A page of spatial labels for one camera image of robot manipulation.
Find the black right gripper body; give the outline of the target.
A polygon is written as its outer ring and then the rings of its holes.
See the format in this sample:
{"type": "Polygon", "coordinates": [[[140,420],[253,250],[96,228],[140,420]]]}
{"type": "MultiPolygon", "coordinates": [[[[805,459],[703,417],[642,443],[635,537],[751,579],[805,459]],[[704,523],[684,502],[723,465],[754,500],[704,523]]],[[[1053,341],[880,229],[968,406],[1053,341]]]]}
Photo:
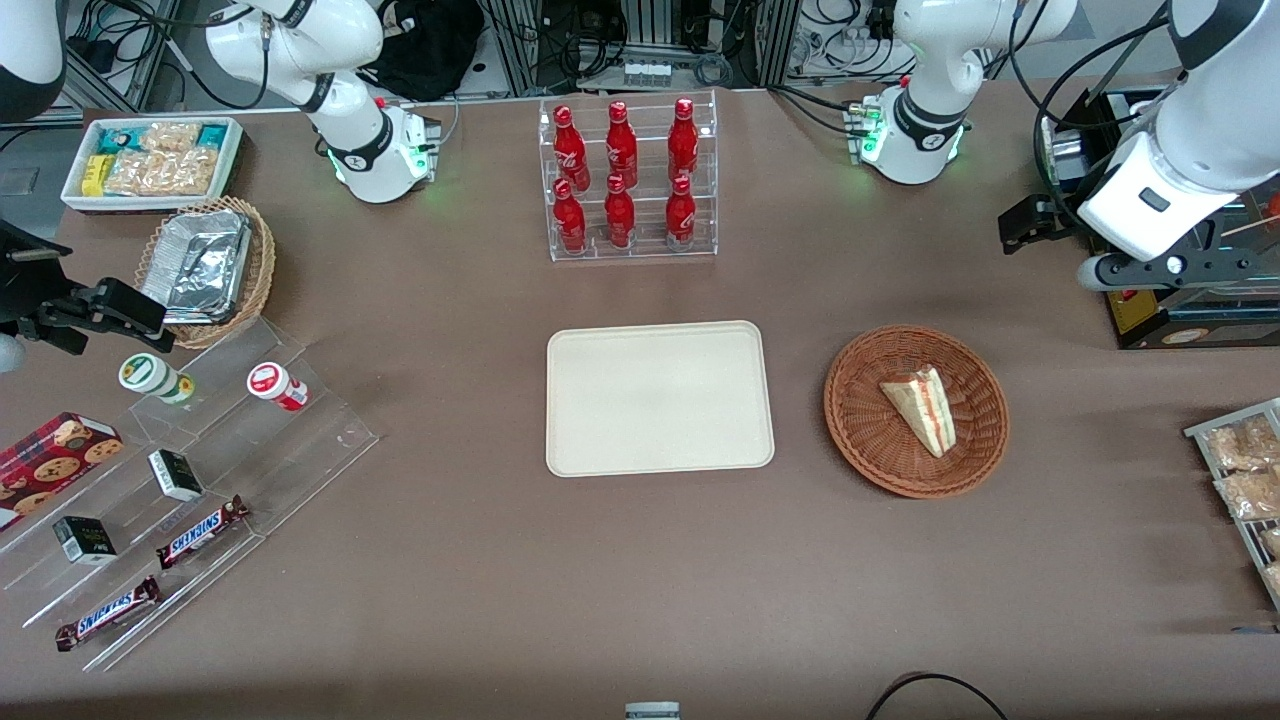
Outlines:
{"type": "Polygon", "coordinates": [[[45,302],[68,297],[76,283],[61,259],[72,250],[1,219],[1,323],[15,323],[45,302]]]}

